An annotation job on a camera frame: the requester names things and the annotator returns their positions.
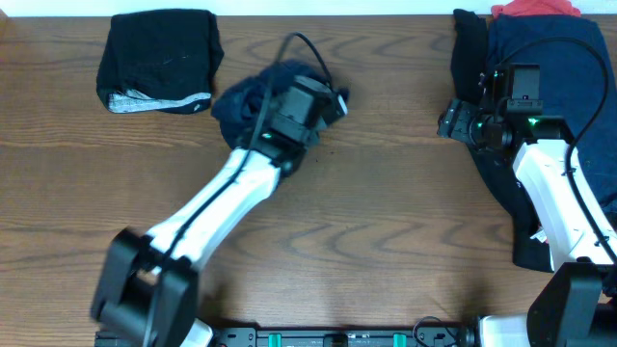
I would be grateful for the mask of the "navy blue shorts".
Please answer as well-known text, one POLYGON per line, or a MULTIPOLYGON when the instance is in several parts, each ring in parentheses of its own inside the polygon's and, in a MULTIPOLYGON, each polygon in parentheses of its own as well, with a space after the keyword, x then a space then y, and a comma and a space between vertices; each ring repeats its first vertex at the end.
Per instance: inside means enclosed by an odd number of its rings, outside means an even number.
POLYGON ((310 65, 287 60, 273 64, 260 74, 248 77, 226 90, 212 108, 212 116, 220 123, 224 140, 232 148, 257 150, 271 156, 304 152, 319 143, 317 124, 310 133, 309 142, 300 144, 270 129, 271 118, 281 103, 278 97, 292 85, 295 76, 306 76, 325 84, 332 90, 330 100, 337 91, 323 74, 310 65))

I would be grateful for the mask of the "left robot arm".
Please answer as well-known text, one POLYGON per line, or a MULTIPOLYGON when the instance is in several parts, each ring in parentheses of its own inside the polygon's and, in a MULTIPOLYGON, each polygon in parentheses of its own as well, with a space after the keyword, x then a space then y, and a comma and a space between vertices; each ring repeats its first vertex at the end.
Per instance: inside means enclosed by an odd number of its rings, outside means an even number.
POLYGON ((207 346, 197 314, 200 276, 239 222, 294 174, 318 134, 347 113, 342 92, 296 87, 265 102, 215 177, 167 220, 111 242, 91 317, 132 346, 207 346))

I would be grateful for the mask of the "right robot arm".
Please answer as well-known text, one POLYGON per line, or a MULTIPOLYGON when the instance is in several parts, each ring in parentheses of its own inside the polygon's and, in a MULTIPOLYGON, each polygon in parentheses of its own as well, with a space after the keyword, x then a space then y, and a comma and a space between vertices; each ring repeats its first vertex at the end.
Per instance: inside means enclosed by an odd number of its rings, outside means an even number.
POLYGON ((492 114, 454 99, 438 134, 505 157, 531 200, 554 271, 527 312, 479 319, 475 346, 613 346, 616 343, 616 232, 602 212, 560 116, 538 100, 492 114))

